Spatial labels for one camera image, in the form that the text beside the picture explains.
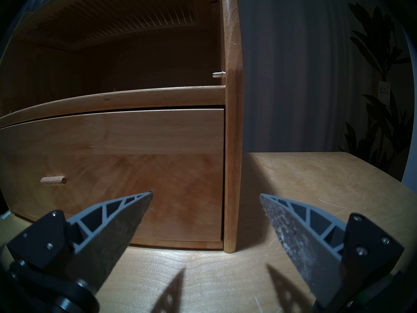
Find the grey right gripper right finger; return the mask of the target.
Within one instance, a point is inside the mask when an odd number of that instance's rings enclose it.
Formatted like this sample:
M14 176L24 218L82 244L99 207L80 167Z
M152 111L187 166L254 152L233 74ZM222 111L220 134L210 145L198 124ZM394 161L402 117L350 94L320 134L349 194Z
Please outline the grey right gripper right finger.
M364 215L347 223L318 207L260 194L260 203L316 301L313 308L368 308L394 280L404 247Z

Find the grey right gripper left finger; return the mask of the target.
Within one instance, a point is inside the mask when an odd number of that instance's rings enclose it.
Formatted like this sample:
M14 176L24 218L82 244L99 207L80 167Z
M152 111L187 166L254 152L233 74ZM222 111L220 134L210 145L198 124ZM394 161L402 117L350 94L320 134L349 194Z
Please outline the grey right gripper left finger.
M7 243L13 259L41 274L100 290L153 199L152 191L92 205L65 219L52 210Z

